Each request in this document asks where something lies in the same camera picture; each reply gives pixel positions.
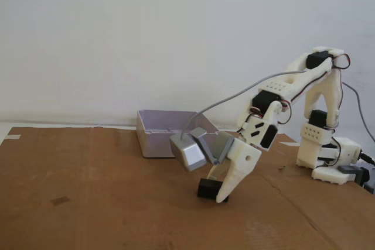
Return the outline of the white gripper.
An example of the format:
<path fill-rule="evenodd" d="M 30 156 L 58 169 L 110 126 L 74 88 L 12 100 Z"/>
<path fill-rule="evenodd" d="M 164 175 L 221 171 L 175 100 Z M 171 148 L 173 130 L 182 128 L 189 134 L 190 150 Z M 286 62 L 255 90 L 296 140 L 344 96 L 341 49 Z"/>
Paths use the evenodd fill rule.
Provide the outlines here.
<path fill-rule="evenodd" d="M 241 115 L 239 137 L 234 140 L 227 158 L 227 163 L 212 166 L 207 175 L 209 180 L 217 180 L 228 169 L 223 184 L 216 196 L 216 203 L 222 203 L 230 193 L 255 168 L 263 151 L 268 151 L 278 133 L 278 116 L 281 113 L 281 103 L 273 101 L 265 114 L 255 112 L 249 106 Z"/>

